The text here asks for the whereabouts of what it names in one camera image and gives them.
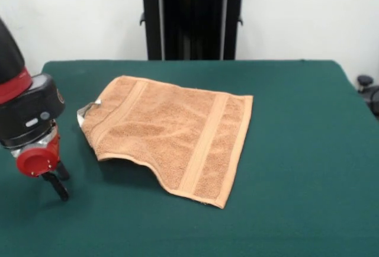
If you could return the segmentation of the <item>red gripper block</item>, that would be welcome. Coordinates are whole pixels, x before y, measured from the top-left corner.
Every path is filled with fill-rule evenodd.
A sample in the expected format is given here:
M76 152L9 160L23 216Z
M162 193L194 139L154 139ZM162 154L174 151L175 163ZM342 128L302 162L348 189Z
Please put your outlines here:
M38 177L41 175L52 185L60 199L67 201L69 193L60 180L68 180L70 174L64 163L60 162L59 142L58 127L53 122L46 135L16 150L16 166L26 176ZM59 178L51 173L55 170Z

